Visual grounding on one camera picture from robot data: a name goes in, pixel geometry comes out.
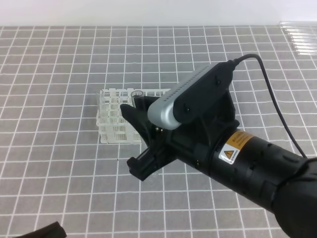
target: clear plastic object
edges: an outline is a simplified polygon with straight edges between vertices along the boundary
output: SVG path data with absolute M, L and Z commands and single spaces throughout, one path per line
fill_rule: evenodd
M 168 89 L 135 90 L 104 89 L 97 93 L 97 126 L 99 128 L 100 142 L 104 144 L 141 143 L 138 132 L 122 116 L 120 104 L 134 104 L 133 98 L 147 96 L 160 97 Z
M 135 98 L 140 98 L 143 96 L 143 92 L 141 90 L 135 90 L 131 93 L 131 97 L 132 97 L 132 105 L 135 107 L 135 102 L 134 99 Z

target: grid mat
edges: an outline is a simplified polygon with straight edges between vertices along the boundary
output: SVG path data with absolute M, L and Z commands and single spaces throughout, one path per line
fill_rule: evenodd
M 70 238 L 285 238 L 274 216 L 176 161 L 144 182 L 126 161 L 144 145 L 103 145 L 95 93 L 171 88 L 207 63 L 264 60 L 305 153 L 317 150 L 317 57 L 278 26 L 0 27 L 0 237 L 59 221 Z M 294 151 L 258 63 L 234 72 L 241 129 Z

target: white grid line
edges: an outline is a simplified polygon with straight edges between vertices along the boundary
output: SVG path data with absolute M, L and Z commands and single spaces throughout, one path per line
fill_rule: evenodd
M 270 40 L 270 42 L 271 42 L 271 44 L 272 44 L 272 46 L 273 46 L 273 43 L 272 43 L 272 41 L 271 41 L 271 36 L 270 36 L 269 34 L 268 34 L 268 37 L 269 37 L 269 40 Z M 294 95 L 293 95 L 293 92 L 292 92 L 292 90 L 291 90 L 291 87 L 290 87 L 290 85 L 289 85 L 289 83 L 288 83 L 288 80 L 287 80 L 287 77 L 286 77 L 284 71 L 283 71 L 283 74 L 284 74 L 284 77 L 286 78 L 287 86 L 288 86 L 288 88 L 289 88 L 289 90 L 290 90 L 290 93 L 291 93 L 291 95 L 292 95 L 292 98 L 293 98 L 293 100 L 294 100 L 294 102 L 295 102 L 295 105 L 296 105 L 296 108 L 297 108 L 297 110 L 298 110 L 299 116 L 300 116 L 301 119 L 302 119 L 302 122 L 303 122 L 303 125 L 304 125 L 304 127 L 305 127 L 306 133 L 308 134 L 308 137 L 309 137 L 309 139 L 310 139 L 310 141 L 311 141 L 311 145 L 312 145 L 312 147 L 313 147 L 313 150 L 314 150 L 315 154 L 317 155 L 316 148 L 314 147 L 314 143 L 313 143 L 312 138 L 311 138 L 311 136 L 310 136 L 310 134 L 309 134 L 309 132 L 308 132 L 308 130 L 307 130 L 305 121 L 304 121 L 304 119 L 303 119 L 303 117 L 302 117 L 302 113 L 301 113 L 301 111 L 299 110 L 297 101 L 295 100 L 295 97 L 294 97 Z
M 250 28 L 250 31 L 251 31 L 251 34 L 252 34 L 253 39 L 255 40 L 255 38 L 254 38 L 254 35 L 253 35 L 253 32 L 252 32 L 252 29 L 251 29 L 251 28 Z M 264 120 L 263 120 L 262 115 L 260 115 L 260 117 L 261 117 L 262 125 L 263 125 L 263 127 L 264 127 L 264 126 L 265 126 L 265 124 L 264 124 Z M 266 140 L 267 140 L 267 141 L 269 141 L 269 137 L 268 137 L 267 130 L 266 130 L 266 128 L 265 128 L 265 127 L 264 127 L 264 131 L 265 131 Z M 268 222 L 268 218 L 267 218 L 267 213 L 266 213 L 266 211 L 264 211 L 264 214 L 265 214 L 265 218 L 266 218 L 267 225 L 268 225 L 268 227 L 270 228 L 270 225 L 269 225 L 269 222 Z M 269 229 L 268 231 L 269 231 L 269 236 L 270 236 L 270 238 L 272 238 L 272 232 L 271 232 L 271 229 Z
M 95 37 L 94 40 L 96 39 L 96 33 L 97 33 L 97 27 L 95 28 Z M 92 61 L 93 58 L 93 53 L 91 54 L 90 57 L 90 63 Z M 87 225 L 86 225 L 86 234 L 85 234 L 85 238 L 87 238 L 87 234 L 88 234 L 88 229 L 89 229 L 89 219 L 90 219 L 90 213 L 91 213 L 91 205 L 92 205 L 92 200 L 93 200 L 93 192 L 94 192 L 94 182 L 95 182 L 95 175 L 96 175 L 96 166 L 97 166 L 97 156 L 98 156 L 98 148 L 99 148 L 99 135 L 98 135 L 98 141 L 97 141 L 97 148 L 96 148 L 96 154 L 95 154 L 95 164 L 94 164 L 94 174 L 93 174 L 93 181 L 92 181 L 92 185 L 91 185 L 91 195 L 89 198 L 89 208 L 88 208 L 88 216 L 87 216 Z
M 22 59 L 23 59 L 23 58 L 21 58 L 21 62 L 20 62 L 20 65 L 19 65 L 17 71 L 19 71 L 19 69 L 20 69 L 20 67 L 21 67 Z M 24 106 L 25 106 L 25 104 L 26 104 L 26 99 L 27 99 L 27 97 L 25 97 L 25 99 L 24 99 L 24 102 L 23 102 L 23 105 L 24 105 Z M 18 124 L 19 124 L 19 121 L 20 121 L 20 119 L 21 119 L 21 117 L 22 117 L 22 113 L 23 113 L 23 110 L 21 110 L 21 112 L 20 112 L 19 119 L 18 119 L 18 123 L 17 123 L 17 125 L 16 125 L 16 127 L 15 127 L 15 130 L 14 130 L 15 133 L 13 134 L 13 137 L 12 137 L 12 140 L 11 140 L 11 143 L 10 143 L 10 146 L 12 146 L 12 143 L 13 143 L 13 141 L 14 141 L 14 138 L 15 138 L 15 135 L 16 135 L 16 131 L 17 131 L 17 128 L 18 128 Z M 35 132 L 34 137 L 33 137 L 33 139 L 32 139 L 32 145 L 34 144 L 35 137 L 36 137 L 36 132 Z M 12 211 L 12 217 L 11 217 L 11 219 L 10 219 L 10 223 L 9 223 L 9 226 L 8 226 L 7 236 L 8 236 L 9 233 L 10 233 L 11 225 L 12 225 L 12 222 L 13 222 L 13 218 L 14 218 L 15 211 L 16 211 L 16 207 L 17 207 L 18 200 L 19 200 L 19 195 L 20 195 L 20 193 L 21 193 L 22 186 L 23 186 L 23 182 L 24 182 L 24 178 L 25 178 L 25 175 L 26 175 L 26 171 L 27 171 L 27 167 L 28 167 L 28 162 L 29 162 L 29 160 L 30 160 L 30 154 L 31 154 L 31 150 L 30 150 L 30 152 L 29 152 L 29 155 L 28 155 L 28 158 L 27 158 L 27 161 L 26 161 L 26 165 L 25 165 L 25 168 L 24 168 L 23 177 L 22 177 L 22 180 L 21 180 L 21 183 L 20 183 L 20 187 L 19 187 L 19 191 L 18 191 L 18 197 L 17 197 L 17 199 L 16 199 L 16 201 L 15 201 L 14 208 L 13 208 L 13 211 Z
M 204 35 L 205 35 L 205 41 L 207 44 L 207 38 L 206 38 L 206 30 L 204 28 Z M 208 59 L 209 62 L 211 63 L 211 58 L 210 58 L 210 54 L 209 54 L 209 49 L 207 47 L 207 52 L 208 52 Z M 213 199 L 213 192 L 212 192 L 212 183 L 211 183 L 211 178 L 209 178 L 209 185 L 210 185 L 210 190 L 211 190 L 211 201 L 212 201 L 212 207 L 215 208 L 215 204 L 214 204 L 214 199 Z M 220 238 L 220 234 L 219 234 L 219 227 L 218 227 L 218 220 L 217 220 L 217 214 L 216 211 L 213 212 L 214 215 L 214 220 L 215 220 L 215 224 L 216 224 L 216 229 L 217 229 L 217 238 Z
M 87 85 L 88 85 L 88 77 L 87 77 L 87 81 L 86 81 L 85 92 L 87 91 Z M 77 143 L 78 143 L 78 138 L 79 138 L 79 133 L 80 133 L 80 126 L 81 126 L 82 116 L 83 116 L 83 111 L 84 111 L 85 98 L 86 98 L 86 96 L 84 97 L 84 100 L 83 100 L 82 110 L 81 110 L 81 114 L 80 114 L 81 116 L 80 116 L 80 119 L 79 119 L 79 128 L 78 128 L 78 132 L 77 132 L 77 136 L 76 136 L 76 145 L 75 145 L 75 149 L 74 149 L 74 154 L 73 154 L 73 159 L 72 159 L 72 164 L 71 164 L 71 169 L 70 169 L 70 174 L 69 174 L 69 180 L 68 180 L 68 185 L 67 185 L 67 194 L 66 194 L 66 199 L 65 199 L 65 204 L 64 204 L 64 213 L 66 211 L 67 199 L 68 199 L 70 183 L 71 183 L 71 178 L 72 178 L 72 171 L 73 171 L 73 168 L 74 168 L 76 148 L 77 148 Z M 62 219 L 61 219 L 61 224 L 63 224 L 64 218 L 65 218 L 65 216 L 63 215 Z
M 219 28 L 219 32 L 220 32 L 221 40 L 222 40 L 222 42 L 223 42 L 223 37 L 222 37 L 221 29 L 220 29 L 220 28 Z M 245 130 L 244 124 L 243 124 L 243 120 L 242 120 L 242 119 L 241 119 L 241 124 L 242 124 L 243 130 Z M 238 211 L 239 211 L 239 217 L 240 217 L 240 221 L 241 221 L 241 225 L 242 225 L 243 237 L 246 238 L 246 232 L 245 232 L 245 227 L 244 227 L 244 223 L 243 223 L 243 219 L 242 219 L 242 213 L 241 213 L 241 209 L 240 209 L 240 202 L 239 202 L 238 194 L 235 193 L 235 196 L 236 196 L 236 200 L 237 200 L 237 204 L 238 204 L 238 208 L 239 208 Z
M 120 153 L 120 145 L 118 149 L 118 158 Z M 115 213 L 116 213 L 116 203 L 118 194 L 118 174 L 119 174 L 119 160 L 117 161 L 117 173 L 115 178 L 115 192 L 114 192 L 114 205 L 113 205 L 113 218 L 112 218 L 112 238 L 114 238 L 114 223 L 115 223 Z

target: black tube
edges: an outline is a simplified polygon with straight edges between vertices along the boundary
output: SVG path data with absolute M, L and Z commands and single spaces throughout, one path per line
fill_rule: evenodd
M 254 136 L 243 146 L 235 162 L 229 164 L 219 158 L 219 152 L 230 136 L 221 141 L 209 160 L 200 161 L 198 166 L 194 160 L 180 160 L 272 211 L 279 186 L 297 173 L 307 159 Z

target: test tube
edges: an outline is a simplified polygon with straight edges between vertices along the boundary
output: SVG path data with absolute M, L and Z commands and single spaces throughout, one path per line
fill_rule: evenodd
M 143 92 L 142 92 L 141 90 L 134 90 L 134 91 L 131 93 L 131 97 L 132 97 L 132 105 L 133 105 L 134 107 L 136 107 L 134 100 L 135 100 L 136 98 L 141 98 L 141 97 L 143 97 Z

